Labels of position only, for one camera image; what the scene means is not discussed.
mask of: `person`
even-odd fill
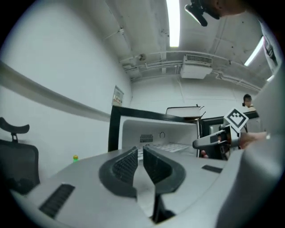
[[[242,14],[245,11],[253,13],[257,16],[259,23],[261,25],[261,30],[264,36],[264,51],[268,62],[268,65],[274,73],[278,65],[283,61],[282,50],[278,44],[278,40],[281,42],[283,39],[282,34],[279,32],[280,28],[276,26],[276,23],[272,23],[271,26],[273,30],[271,31],[263,19],[258,15],[255,10],[249,5],[249,3],[256,4],[254,1],[245,0],[202,0],[204,5],[208,7],[211,11],[218,14],[220,17],[232,16]]]
[[[242,103],[242,106],[247,106],[249,112],[256,111],[251,101],[252,101],[252,98],[249,94],[244,95],[244,102]]]
[[[258,132],[258,133],[240,133],[239,146],[241,149],[245,149],[249,144],[266,139],[267,132]],[[201,150],[202,158],[209,158],[205,150]]]

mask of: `black mesh chair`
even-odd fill
[[[25,195],[40,183],[39,151],[35,146],[18,143],[17,134],[27,133],[30,126],[12,126],[1,117],[0,128],[12,136],[11,142],[0,139],[1,172],[8,188]]]

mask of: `ceiling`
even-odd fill
[[[263,50],[249,67],[244,66],[262,36],[254,15],[246,12],[216,20],[205,14],[208,26],[202,27],[184,10],[190,1],[179,2],[178,48],[169,47],[166,0],[84,0],[74,4],[89,15],[132,80],[179,74],[184,55],[199,52],[213,59],[213,71],[260,88],[266,83],[272,74]],[[141,54],[146,56],[143,61],[139,60]]]

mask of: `chair headrest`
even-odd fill
[[[0,128],[10,133],[24,134],[30,130],[30,125],[27,124],[25,126],[13,126],[7,123],[3,117],[0,117]]]

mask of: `white wall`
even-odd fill
[[[0,116],[15,126],[30,125],[18,139],[38,148],[40,181],[71,164],[73,155],[83,159],[108,151],[108,122],[42,105],[1,85]],[[0,129],[0,139],[12,138]]]
[[[18,21],[1,61],[34,82],[110,114],[114,87],[131,100],[130,79],[96,28],[61,2],[34,4]]]
[[[248,93],[254,98],[256,92],[214,78],[181,80],[184,101],[176,77],[159,77],[132,83],[134,109],[166,113],[168,107],[205,106],[203,118],[224,116],[232,107],[245,112],[243,96]]]

